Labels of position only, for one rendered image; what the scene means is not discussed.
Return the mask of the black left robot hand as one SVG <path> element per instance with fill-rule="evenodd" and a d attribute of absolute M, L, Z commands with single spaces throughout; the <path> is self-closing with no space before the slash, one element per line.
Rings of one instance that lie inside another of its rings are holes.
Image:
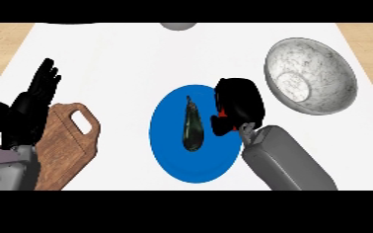
<path fill-rule="evenodd" d="M 0 102 L 0 134 L 5 150 L 38 143 L 61 79 L 55 61 L 46 58 L 30 88 L 19 94 L 12 106 Z"/>

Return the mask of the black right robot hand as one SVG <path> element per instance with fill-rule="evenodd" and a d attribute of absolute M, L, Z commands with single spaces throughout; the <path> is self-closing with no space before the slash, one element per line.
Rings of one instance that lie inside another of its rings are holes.
<path fill-rule="evenodd" d="M 264 102 L 255 83 L 243 78 L 221 78 L 214 88 L 218 115 L 211 117 L 211 128 L 217 136 L 239 129 L 243 123 L 263 125 Z"/>

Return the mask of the white marbled bowl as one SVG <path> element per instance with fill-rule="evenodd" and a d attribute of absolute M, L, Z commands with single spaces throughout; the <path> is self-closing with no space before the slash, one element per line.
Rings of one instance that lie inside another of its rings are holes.
<path fill-rule="evenodd" d="M 302 114 L 332 115 L 354 103 L 358 86 L 351 66 L 314 39 L 282 39 L 273 45 L 264 75 L 273 95 Z"/>

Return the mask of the blue plate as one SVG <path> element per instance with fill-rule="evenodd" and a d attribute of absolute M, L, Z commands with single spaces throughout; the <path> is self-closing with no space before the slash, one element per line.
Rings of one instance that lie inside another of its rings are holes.
<path fill-rule="evenodd" d="M 204 127 L 202 146 L 193 152 L 183 144 L 187 97 L 196 104 Z M 167 173 L 187 183 L 205 183 L 230 169 L 240 151 L 236 131 L 217 136 L 209 118 L 217 114 L 214 89 L 204 85 L 177 88 L 161 100 L 151 121 L 151 146 Z"/>

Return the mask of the brown wooden cutting board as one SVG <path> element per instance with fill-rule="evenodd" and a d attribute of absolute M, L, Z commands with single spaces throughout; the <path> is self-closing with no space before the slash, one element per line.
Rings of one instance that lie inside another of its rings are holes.
<path fill-rule="evenodd" d="M 71 119 L 81 112 L 92 125 L 83 133 Z M 99 121 L 81 103 L 55 104 L 50 107 L 44 135 L 37 143 L 41 173 L 36 186 L 37 191 L 59 191 L 97 153 Z"/>

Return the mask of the grey round object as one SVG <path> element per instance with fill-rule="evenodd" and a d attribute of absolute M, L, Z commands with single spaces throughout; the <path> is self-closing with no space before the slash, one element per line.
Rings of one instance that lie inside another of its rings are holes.
<path fill-rule="evenodd" d="M 161 23 L 162 27 L 171 31 L 186 31 L 196 23 Z"/>

